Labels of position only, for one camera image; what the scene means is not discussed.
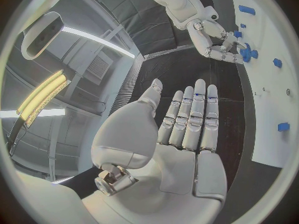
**air vent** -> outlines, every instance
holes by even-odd
[[[102,79],[109,67],[110,65],[107,62],[105,62],[101,57],[96,56],[88,66],[87,70],[96,77]]]

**yellow light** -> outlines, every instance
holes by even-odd
[[[30,115],[30,117],[26,121],[26,126],[29,128],[39,113],[45,108],[45,106],[61,91],[68,85],[68,81],[63,82],[60,86],[58,86],[52,93],[50,93],[36,109]]]
[[[50,78],[45,80],[43,83],[41,83],[27,98],[26,100],[21,104],[21,106],[17,109],[16,113],[20,114],[26,106],[33,100],[33,98],[41,91],[43,90],[50,82],[55,80],[57,77],[62,75],[63,70],[60,70],[56,72],[54,75],[52,75]]]
[[[53,91],[56,90],[59,86],[61,86],[64,82],[67,81],[65,75],[60,75],[55,80],[50,82],[47,86],[45,86],[35,97],[31,100],[31,102],[24,108],[20,117],[23,120],[27,120],[29,116],[37,109],[37,107],[46,99]]]

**robot finger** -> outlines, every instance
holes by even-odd
[[[182,99],[183,99],[183,92],[177,91],[174,94],[170,107],[159,129],[158,143],[168,145],[169,137],[171,135]]]
[[[202,79],[197,80],[194,87],[194,96],[188,125],[182,143],[182,146],[187,150],[195,151],[198,146],[201,126],[203,123],[205,93],[205,81]]]
[[[178,112],[177,118],[175,119],[174,127],[172,129],[172,133],[169,138],[169,143],[174,146],[182,145],[186,127],[187,127],[189,114],[191,111],[193,93],[194,93],[193,87],[188,86],[185,89],[182,104],[179,108],[179,112]]]
[[[215,85],[210,85],[207,91],[207,108],[200,150],[215,152],[217,148],[219,126],[218,91]]]

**robotic arm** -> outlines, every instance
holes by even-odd
[[[166,13],[180,30],[188,30],[198,52],[209,58],[243,64],[240,54],[230,53],[234,44],[246,49],[246,44],[215,22],[218,14],[211,6],[204,7],[200,0],[154,0],[166,7]],[[209,36],[223,40],[222,46],[212,46]]]

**blue knob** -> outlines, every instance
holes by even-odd
[[[280,123],[277,127],[277,130],[279,132],[287,131],[290,129],[290,124],[289,123]]]
[[[255,15],[255,10],[253,8],[251,8],[251,7],[239,5],[239,10],[241,12],[246,12],[246,13]]]
[[[235,31],[234,32],[235,37],[242,37],[242,32],[240,31]]]
[[[257,50],[252,50],[251,51],[251,57],[257,59],[259,57],[259,53]]]
[[[279,60],[279,59],[276,59],[276,58],[273,60],[273,63],[278,68],[281,68],[283,66],[283,62],[281,60]]]

